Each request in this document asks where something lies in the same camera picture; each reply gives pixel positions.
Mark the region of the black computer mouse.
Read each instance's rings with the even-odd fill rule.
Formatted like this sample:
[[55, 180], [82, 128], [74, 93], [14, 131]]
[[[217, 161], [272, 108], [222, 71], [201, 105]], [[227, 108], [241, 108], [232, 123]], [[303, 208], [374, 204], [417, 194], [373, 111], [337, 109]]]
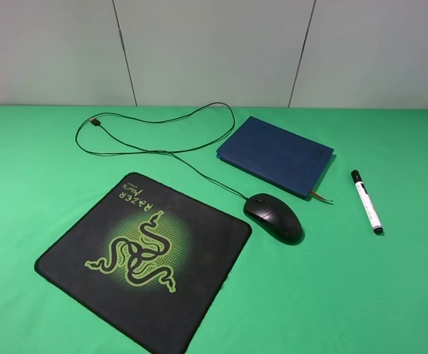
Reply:
[[273, 195], [260, 193], [247, 198], [243, 211], [245, 216], [281, 243], [293, 246], [303, 239], [304, 231], [297, 215]]

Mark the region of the black Razer mouse pad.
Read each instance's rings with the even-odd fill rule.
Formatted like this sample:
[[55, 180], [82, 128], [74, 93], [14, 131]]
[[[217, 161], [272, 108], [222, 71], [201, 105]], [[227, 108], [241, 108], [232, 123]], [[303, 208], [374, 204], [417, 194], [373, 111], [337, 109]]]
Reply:
[[248, 223], [124, 176], [34, 269], [151, 353], [184, 353], [251, 235]]

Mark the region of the blue hardcover notebook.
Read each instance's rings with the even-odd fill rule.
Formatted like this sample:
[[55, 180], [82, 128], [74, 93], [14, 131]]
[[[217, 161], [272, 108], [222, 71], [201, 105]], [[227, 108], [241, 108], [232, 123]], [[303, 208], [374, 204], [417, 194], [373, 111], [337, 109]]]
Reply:
[[297, 197], [333, 201], [314, 188], [334, 149], [250, 116], [216, 151], [217, 157]]

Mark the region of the white marker pen black cap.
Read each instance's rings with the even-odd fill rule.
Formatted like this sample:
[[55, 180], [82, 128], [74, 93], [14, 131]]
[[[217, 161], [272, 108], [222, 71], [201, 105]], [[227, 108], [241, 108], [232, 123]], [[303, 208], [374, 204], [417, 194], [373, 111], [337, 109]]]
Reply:
[[362, 177], [359, 174], [359, 171], [353, 170], [351, 172], [351, 178], [353, 179], [356, 190], [362, 202], [362, 206], [365, 209], [367, 218], [370, 222], [373, 232], [376, 235], [383, 235], [384, 229], [383, 229], [382, 223], [379, 220], [379, 216], [374, 208], [373, 202], [371, 201], [371, 198], [366, 190], [365, 184], [362, 180]]

